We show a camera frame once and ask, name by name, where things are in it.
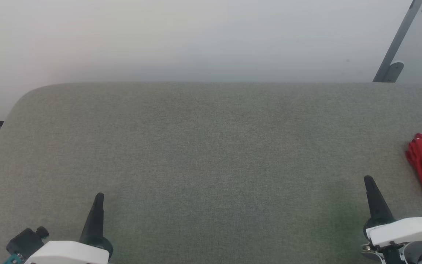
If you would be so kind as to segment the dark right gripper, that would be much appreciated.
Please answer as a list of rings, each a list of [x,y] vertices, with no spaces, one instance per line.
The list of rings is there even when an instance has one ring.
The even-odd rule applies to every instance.
[[[369,205],[370,218],[363,226],[363,233],[368,240],[362,245],[361,254],[382,264],[419,264],[422,261],[422,242],[407,242],[380,248],[372,244],[368,237],[368,228],[378,227],[381,224],[394,222],[394,217],[387,202],[383,198],[372,176],[364,177],[366,196]]]

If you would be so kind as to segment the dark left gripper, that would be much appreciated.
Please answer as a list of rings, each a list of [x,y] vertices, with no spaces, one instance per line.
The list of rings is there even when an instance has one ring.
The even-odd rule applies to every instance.
[[[80,236],[80,243],[106,250],[108,259],[112,258],[113,245],[107,238],[103,238],[104,229],[104,194],[98,193],[89,211],[88,217]]]

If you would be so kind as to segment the grey post bracket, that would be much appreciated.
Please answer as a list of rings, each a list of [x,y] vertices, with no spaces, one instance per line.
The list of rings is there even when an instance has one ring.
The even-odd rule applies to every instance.
[[[395,83],[397,81],[397,79],[399,78],[403,68],[404,68],[404,63],[401,61],[396,61],[394,63],[392,63],[388,70],[386,71],[384,77],[382,78],[382,83]]]

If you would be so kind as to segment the grey metal post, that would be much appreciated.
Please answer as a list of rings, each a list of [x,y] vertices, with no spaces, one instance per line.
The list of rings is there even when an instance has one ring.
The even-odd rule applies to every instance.
[[[374,83],[381,83],[382,78],[384,77],[386,71],[388,70],[389,66],[396,62],[397,60],[394,60],[395,55],[397,54],[398,50],[400,49],[400,46],[407,35],[407,32],[412,25],[412,22],[414,21],[418,11],[420,10],[420,7],[422,5],[422,0],[412,0],[409,9],[407,13],[405,14],[405,17],[403,18],[400,27],[397,30],[397,33],[395,34],[392,43],[390,44],[385,57],[383,58],[380,67],[377,70],[377,73],[373,79],[372,82]]]

